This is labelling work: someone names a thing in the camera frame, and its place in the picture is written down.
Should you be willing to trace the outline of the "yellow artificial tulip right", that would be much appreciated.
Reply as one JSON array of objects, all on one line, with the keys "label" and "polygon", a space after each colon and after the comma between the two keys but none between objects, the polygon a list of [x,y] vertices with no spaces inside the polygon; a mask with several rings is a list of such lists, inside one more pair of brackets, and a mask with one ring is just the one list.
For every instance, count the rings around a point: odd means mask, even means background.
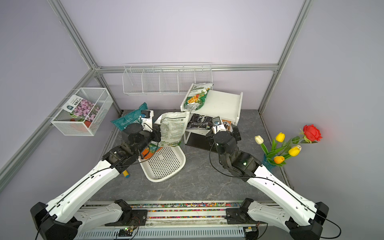
[{"label": "yellow artificial tulip right", "polygon": [[291,157],[296,157],[297,155],[300,154],[301,150],[302,150],[302,147],[301,147],[300,145],[294,146],[294,147],[292,147],[292,148],[289,150],[289,155],[290,155]]}]

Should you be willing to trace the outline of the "white artificial tulip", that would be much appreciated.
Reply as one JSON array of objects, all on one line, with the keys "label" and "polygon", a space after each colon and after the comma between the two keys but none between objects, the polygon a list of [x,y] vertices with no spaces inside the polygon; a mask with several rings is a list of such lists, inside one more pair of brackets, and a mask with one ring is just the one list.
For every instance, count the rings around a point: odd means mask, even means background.
[{"label": "white artificial tulip", "polygon": [[264,139],[261,136],[255,136],[255,141],[258,145],[261,145],[264,143]]}]

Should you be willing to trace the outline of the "yellow artificial tulip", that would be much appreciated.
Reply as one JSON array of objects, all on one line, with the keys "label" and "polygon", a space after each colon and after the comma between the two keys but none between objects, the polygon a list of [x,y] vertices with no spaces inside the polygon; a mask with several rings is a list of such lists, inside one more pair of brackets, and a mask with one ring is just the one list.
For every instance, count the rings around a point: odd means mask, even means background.
[{"label": "yellow artificial tulip", "polygon": [[300,145],[294,146],[294,147],[292,147],[292,148],[289,150],[289,155],[290,155],[291,157],[296,157],[297,155],[300,154],[301,150],[302,150],[302,147],[301,147]]},{"label": "yellow artificial tulip", "polygon": [[285,140],[285,138],[286,138],[286,135],[285,135],[284,133],[279,133],[279,134],[276,136],[275,140],[276,140],[277,142],[279,142],[279,143],[283,143],[284,140]]}]

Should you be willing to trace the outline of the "orange yellow tulip lower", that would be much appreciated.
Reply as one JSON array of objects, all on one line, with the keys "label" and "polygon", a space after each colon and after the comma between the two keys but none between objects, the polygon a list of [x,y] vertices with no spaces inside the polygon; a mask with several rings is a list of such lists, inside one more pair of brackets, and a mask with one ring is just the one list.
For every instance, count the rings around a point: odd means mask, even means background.
[{"label": "orange yellow tulip lower", "polygon": [[285,158],[283,156],[276,156],[274,157],[275,164],[282,164],[285,161]]}]

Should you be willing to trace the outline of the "small circuit board left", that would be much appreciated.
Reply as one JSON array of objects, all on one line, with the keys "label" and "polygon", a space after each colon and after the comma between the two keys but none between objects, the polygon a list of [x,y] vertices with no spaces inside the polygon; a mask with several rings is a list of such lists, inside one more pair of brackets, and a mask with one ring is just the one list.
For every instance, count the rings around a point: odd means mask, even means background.
[{"label": "small circuit board left", "polygon": [[118,237],[132,237],[133,235],[133,230],[125,228],[125,229],[120,229],[117,235]]}]

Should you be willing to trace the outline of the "black bud power bag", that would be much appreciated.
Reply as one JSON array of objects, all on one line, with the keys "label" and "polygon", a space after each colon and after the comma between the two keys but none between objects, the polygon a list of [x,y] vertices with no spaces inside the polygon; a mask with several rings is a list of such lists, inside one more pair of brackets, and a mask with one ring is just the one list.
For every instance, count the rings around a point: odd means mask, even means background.
[{"label": "black bud power bag", "polygon": [[193,114],[187,125],[187,130],[210,130],[213,126],[212,117]]}]

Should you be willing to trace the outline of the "white perforated plastic basket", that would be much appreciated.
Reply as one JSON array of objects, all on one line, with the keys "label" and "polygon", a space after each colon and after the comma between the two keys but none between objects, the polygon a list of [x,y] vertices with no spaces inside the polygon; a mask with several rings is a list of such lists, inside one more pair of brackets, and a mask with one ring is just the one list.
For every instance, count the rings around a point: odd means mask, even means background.
[{"label": "white perforated plastic basket", "polygon": [[186,156],[180,146],[158,150],[149,159],[139,158],[147,179],[154,183],[163,182],[176,175],[185,166]]}]

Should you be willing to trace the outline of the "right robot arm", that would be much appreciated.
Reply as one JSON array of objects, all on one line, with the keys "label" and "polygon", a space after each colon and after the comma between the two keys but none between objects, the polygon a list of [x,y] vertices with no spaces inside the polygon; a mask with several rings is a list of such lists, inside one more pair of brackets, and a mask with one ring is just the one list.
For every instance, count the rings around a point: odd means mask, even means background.
[{"label": "right robot arm", "polygon": [[220,165],[229,177],[238,178],[270,197],[278,208],[245,199],[241,207],[227,211],[229,224],[264,222],[290,234],[294,240],[319,240],[329,208],[322,202],[305,199],[276,178],[258,159],[241,151],[238,128],[228,131],[219,120],[214,120],[206,138],[216,149]]}]

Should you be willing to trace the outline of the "white fertilizer bag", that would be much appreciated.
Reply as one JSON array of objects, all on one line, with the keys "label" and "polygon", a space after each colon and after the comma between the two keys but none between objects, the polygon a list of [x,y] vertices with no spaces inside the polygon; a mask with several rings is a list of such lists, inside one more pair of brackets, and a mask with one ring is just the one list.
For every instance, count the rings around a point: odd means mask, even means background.
[{"label": "white fertilizer bag", "polygon": [[187,129],[189,118],[190,112],[168,112],[158,117],[155,124],[160,125],[161,141],[159,146],[178,146]]}]

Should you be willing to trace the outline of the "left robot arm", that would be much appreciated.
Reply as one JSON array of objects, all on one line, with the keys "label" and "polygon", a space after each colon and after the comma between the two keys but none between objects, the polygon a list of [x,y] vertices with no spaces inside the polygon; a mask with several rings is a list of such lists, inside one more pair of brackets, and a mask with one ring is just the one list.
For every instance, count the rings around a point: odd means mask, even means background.
[{"label": "left robot arm", "polygon": [[37,235],[44,240],[73,240],[100,226],[139,226],[140,217],[123,200],[89,212],[80,213],[79,209],[109,181],[137,164],[151,142],[160,140],[159,124],[147,130],[138,123],[128,125],[123,130],[122,144],[108,151],[89,173],[47,204],[38,202],[31,208]]}]

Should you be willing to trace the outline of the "teal orange soil bag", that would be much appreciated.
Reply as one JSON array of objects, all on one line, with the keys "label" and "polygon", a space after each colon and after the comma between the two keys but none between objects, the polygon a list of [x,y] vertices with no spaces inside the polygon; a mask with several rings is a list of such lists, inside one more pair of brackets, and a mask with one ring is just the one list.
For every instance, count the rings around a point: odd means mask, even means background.
[{"label": "teal orange soil bag", "polygon": [[141,111],[148,110],[147,103],[143,103],[137,110],[131,111],[127,114],[123,114],[120,118],[111,121],[120,131],[123,131],[128,125],[134,123],[141,123]]}]

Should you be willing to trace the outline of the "green white urea bag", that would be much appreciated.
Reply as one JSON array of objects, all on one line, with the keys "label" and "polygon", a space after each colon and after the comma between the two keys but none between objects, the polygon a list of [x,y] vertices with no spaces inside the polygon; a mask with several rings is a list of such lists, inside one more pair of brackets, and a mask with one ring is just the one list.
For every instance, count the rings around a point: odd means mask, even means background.
[{"label": "green white urea bag", "polygon": [[193,84],[184,102],[184,110],[199,110],[205,104],[208,92],[213,86],[214,84],[212,83]]}]

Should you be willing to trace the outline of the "small circuit board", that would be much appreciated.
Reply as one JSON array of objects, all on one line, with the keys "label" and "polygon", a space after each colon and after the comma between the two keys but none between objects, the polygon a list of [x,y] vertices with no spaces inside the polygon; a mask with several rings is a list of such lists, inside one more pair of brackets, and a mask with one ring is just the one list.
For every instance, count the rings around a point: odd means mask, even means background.
[{"label": "small circuit board", "polygon": [[259,237],[258,227],[244,227],[245,240],[257,240]]},{"label": "small circuit board", "polygon": [[118,237],[132,237],[133,235],[133,230],[125,228],[125,229],[120,229],[117,235]]}]

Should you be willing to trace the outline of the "white metal tiered shelf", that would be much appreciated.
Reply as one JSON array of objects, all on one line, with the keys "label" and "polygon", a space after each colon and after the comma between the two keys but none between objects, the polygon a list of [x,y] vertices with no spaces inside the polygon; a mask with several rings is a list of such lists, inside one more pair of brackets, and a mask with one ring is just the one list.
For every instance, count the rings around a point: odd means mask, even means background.
[{"label": "white metal tiered shelf", "polygon": [[[220,91],[215,91],[212,88],[208,92],[205,104],[196,111],[186,111],[184,110],[184,102],[187,98],[188,93],[190,92],[193,84],[188,90],[182,104],[180,106],[182,112],[190,112],[190,118],[193,114],[205,115],[212,118],[220,117],[222,120],[231,121],[232,124],[237,125],[240,120],[240,113],[242,107],[243,93],[239,95],[230,94]],[[209,150],[211,143],[206,138],[206,135],[211,133],[210,130],[187,130],[184,133],[184,142],[186,145],[200,148],[204,150]]]}]

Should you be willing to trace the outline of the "yellow artificial tulip upper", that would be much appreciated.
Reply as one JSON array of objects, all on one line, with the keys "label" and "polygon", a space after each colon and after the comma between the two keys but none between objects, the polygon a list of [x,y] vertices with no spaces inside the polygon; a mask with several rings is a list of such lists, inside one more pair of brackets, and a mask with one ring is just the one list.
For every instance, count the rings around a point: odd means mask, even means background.
[{"label": "yellow artificial tulip upper", "polygon": [[275,140],[276,140],[277,142],[279,142],[279,143],[283,143],[284,140],[285,140],[285,138],[286,138],[286,135],[285,135],[284,133],[279,133],[279,134],[276,136]]}]

